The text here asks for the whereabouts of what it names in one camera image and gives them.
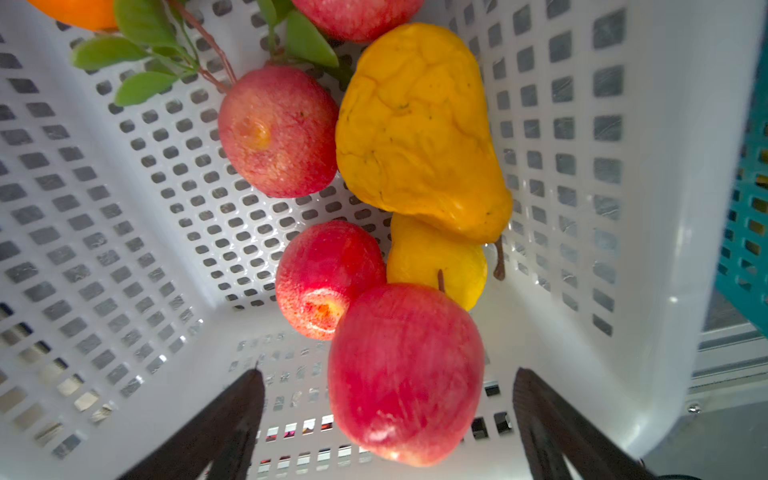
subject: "basket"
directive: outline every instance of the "basket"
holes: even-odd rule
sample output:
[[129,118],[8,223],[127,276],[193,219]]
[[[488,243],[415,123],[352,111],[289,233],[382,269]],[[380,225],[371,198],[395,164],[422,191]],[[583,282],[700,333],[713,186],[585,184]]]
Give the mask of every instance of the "basket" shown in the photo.
[[717,289],[768,335],[768,48],[763,47],[733,185]]
[[[238,75],[266,60],[256,2],[187,6]],[[515,212],[507,279],[490,279],[472,311],[487,352],[477,418],[451,457],[416,470],[333,428],[329,344],[292,331],[274,296],[301,230],[343,217],[386,252],[389,214],[341,177],[308,197],[261,194],[224,157],[210,84],[118,108],[140,62],[75,70],[69,53],[89,32],[3,2],[0,475],[114,478],[255,365],[267,403],[249,478],[528,476],[511,407],[519,366],[643,455],[690,381],[763,10],[426,2],[417,19],[477,56]],[[319,81],[340,100],[337,82]]]

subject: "branch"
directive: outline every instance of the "branch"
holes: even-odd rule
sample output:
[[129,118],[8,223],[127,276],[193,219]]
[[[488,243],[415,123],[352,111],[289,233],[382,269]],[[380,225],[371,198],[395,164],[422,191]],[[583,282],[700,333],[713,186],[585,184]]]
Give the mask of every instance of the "branch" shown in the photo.
[[504,267],[504,244],[502,243],[502,237],[499,236],[498,240],[494,242],[496,245],[496,268],[493,270],[493,277],[496,280],[503,280],[507,276],[506,269]]
[[203,76],[203,78],[208,80],[210,83],[214,84],[221,93],[226,94],[230,90],[229,87],[227,87],[225,84],[218,81],[216,77],[214,77],[208,70],[205,70],[204,68],[200,67],[200,69],[197,71],[200,73],[200,75]]
[[[178,0],[166,0],[166,1],[168,2],[168,4],[171,7],[173,7],[177,12],[179,12],[179,15],[181,15],[181,17],[184,20],[189,22],[190,25],[195,27],[195,30],[200,32],[200,35],[202,35],[203,38],[205,38],[205,41],[207,41],[208,44],[211,46],[211,48],[219,55],[219,57],[221,58],[222,63],[224,63],[224,70],[227,72],[227,77],[230,79],[230,83],[232,85],[234,85],[235,82],[237,82],[237,77],[235,76],[235,71],[232,69],[232,65],[230,64],[229,59],[227,59],[227,55],[224,53],[224,51],[221,49],[221,47],[219,47],[219,45],[216,43],[216,41],[214,40],[214,37],[212,37],[210,35],[210,33],[208,33],[206,31],[206,29],[203,28],[202,25],[200,25],[200,23],[197,21],[197,19],[194,17],[194,15],[192,15],[191,13],[187,12],[187,10],[184,9],[184,7],[178,2]],[[200,70],[200,73],[205,77],[205,74],[203,73],[202,70]]]

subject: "orange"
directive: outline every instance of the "orange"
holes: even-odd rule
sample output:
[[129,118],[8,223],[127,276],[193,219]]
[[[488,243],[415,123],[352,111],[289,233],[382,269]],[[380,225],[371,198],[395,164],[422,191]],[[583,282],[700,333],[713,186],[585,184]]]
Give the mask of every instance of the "orange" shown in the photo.
[[114,0],[28,0],[47,16],[86,30],[117,28]]

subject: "green leaf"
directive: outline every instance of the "green leaf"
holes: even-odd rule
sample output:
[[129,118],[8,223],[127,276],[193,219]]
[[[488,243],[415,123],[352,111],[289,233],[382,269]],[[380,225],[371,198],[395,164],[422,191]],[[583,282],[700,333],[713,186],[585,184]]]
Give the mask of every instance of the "green leaf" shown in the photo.
[[120,32],[139,45],[177,47],[174,30],[161,0],[114,0]]
[[83,70],[98,70],[121,61],[141,60],[147,55],[143,48],[126,38],[99,35],[75,47],[71,62]]
[[125,79],[114,96],[114,104],[127,107],[144,103],[152,95],[170,87],[176,80],[176,76],[159,71],[137,73]]
[[261,16],[271,27],[278,26],[293,10],[293,3],[290,0],[256,0],[261,10]]
[[288,14],[286,23],[286,50],[294,57],[302,58],[323,67],[338,67],[339,57],[323,34],[298,10]]
[[352,81],[352,76],[355,74],[352,67],[343,61],[341,61],[339,66],[336,68],[323,67],[322,65],[320,65],[320,68],[322,68],[323,71],[328,75],[339,81],[339,87],[342,89],[342,91],[345,91],[346,88],[349,87],[349,83]]
[[181,55],[179,55],[179,51],[176,48],[153,47],[152,51],[158,55],[163,55],[164,57],[170,58],[173,61],[181,60]]
[[165,65],[162,61],[157,60],[156,58],[153,58],[152,60],[148,61],[147,64],[144,65],[144,70],[146,71],[159,71],[160,73],[165,73],[168,75],[176,76],[176,72],[171,70],[170,67]]

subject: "twig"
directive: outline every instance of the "twig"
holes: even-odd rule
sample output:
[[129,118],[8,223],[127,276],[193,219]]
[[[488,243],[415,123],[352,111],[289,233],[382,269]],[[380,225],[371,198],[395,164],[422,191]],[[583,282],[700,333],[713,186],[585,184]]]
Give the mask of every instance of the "twig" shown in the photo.
[[187,12],[187,10],[184,9],[184,7],[178,2],[178,0],[167,0],[167,2],[171,7],[173,7],[177,12],[179,12],[179,15],[181,15],[181,17],[184,20],[189,22],[190,25],[195,27],[195,29],[198,32],[200,32],[200,35],[202,35],[203,38],[205,38],[205,41],[208,42],[208,45],[210,45],[210,47],[219,55],[219,57],[221,58],[221,62],[224,63],[224,70],[227,72],[227,77],[230,79],[230,83],[234,85],[235,82],[237,82],[235,71],[232,69],[232,65],[230,64],[230,61],[227,59],[227,55],[224,53],[221,47],[219,47],[219,45],[216,43],[216,41],[214,40],[214,37],[212,37],[210,33],[208,33],[206,29],[203,28],[202,25],[200,25],[200,23],[197,21],[194,15],[192,15],[191,13]]
[[496,280],[503,280],[507,276],[507,270],[504,266],[504,245],[502,244],[502,238],[494,242],[496,245],[496,268],[493,270],[493,277]]
[[437,289],[445,293],[445,279],[442,276],[442,269],[437,271]]
[[275,55],[277,55],[277,42],[275,41],[275,28],[272,25],[269,26],[267,42],[270,45],[270,58],[275,58]]
[[164,55],[156,54],[154,52],[151,52],[150,55],[152,55],[152,58],[154,58],[155,60],[159,61],[161,64],[165,65],[166,67],[169,67],[169,69],[170,69],[170,66],[173,65],[174,67],[180,68],[181,70],[183,70],[185,74],[186,73],[194,73],[194,66],[189,67],[187,65],[182,65],[181,63],[179,63],[177,61],[174,61],[174,60],[172,60],[172,59],[170,59],[170,58],[168,58],[168,57],[166,57]]
[[218,89],[219,89],[219,91],[221,91],[221,93],[224,93],[224,94],[226,94],[226,93],[227,93],[227,92],[230,90],[230,88],[229,88],[229,87],[227,87],[225,84],[223,84],[223,83],[221,83],[220,81],[218,81],[218,80],[216,79],[216,77],[214,77],[214,76],[213,76],[213,75],[212,75],[212,74],[211,74],[211,73],[210,73],[208,70],[205,70],[204,68],[200,67],[200,69],[199,69],[199,70],[197,70],[197,71],[198,71],[198,72],[199,72],[201,75],[203,75],[203,78],[205,78],[206,80],[208,80],[210,83],[214,84],[214,86],[215,86],[216,88],[218,88]]

